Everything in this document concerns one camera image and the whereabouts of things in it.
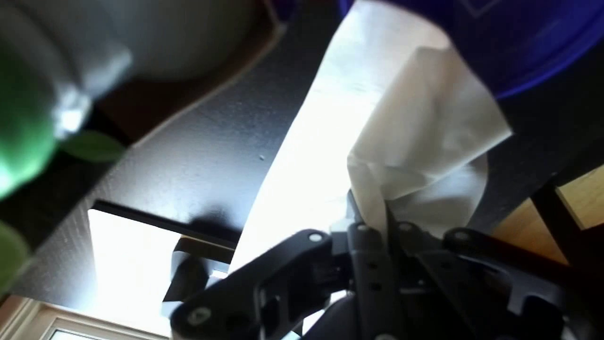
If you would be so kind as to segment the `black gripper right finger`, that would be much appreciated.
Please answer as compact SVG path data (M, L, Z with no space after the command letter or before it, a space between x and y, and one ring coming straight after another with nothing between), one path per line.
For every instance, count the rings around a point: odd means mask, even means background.
M389 227L413 340L604 340L600 280L481 233Z

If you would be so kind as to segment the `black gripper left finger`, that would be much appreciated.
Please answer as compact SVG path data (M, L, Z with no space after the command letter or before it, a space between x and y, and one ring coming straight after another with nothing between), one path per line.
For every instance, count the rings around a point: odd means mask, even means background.
M194 293L170 318L174 340L276 340L327 306L332 238L306 229L225 280Z

